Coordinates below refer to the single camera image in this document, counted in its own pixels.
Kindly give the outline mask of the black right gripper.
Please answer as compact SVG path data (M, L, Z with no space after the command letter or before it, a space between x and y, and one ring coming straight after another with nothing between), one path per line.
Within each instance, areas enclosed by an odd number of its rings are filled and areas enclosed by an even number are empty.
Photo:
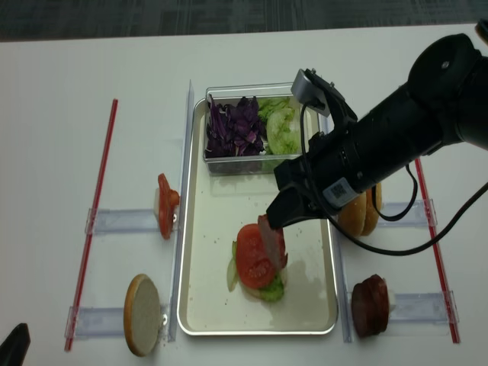
M354 134L316 133L309 150L274 168L278 195L266 214L272 229L335 216L368 189L368 175Z

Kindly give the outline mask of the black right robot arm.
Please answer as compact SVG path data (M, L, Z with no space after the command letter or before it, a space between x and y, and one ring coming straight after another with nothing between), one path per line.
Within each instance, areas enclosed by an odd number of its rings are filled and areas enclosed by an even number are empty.
M420 156L466 142L487 146L487 58L466 34L441 38L414 62L407 81L363 117L310 69L291 88L304 106L331 117L307 153L274 171L278 196L267 210L273 228L337 214Z

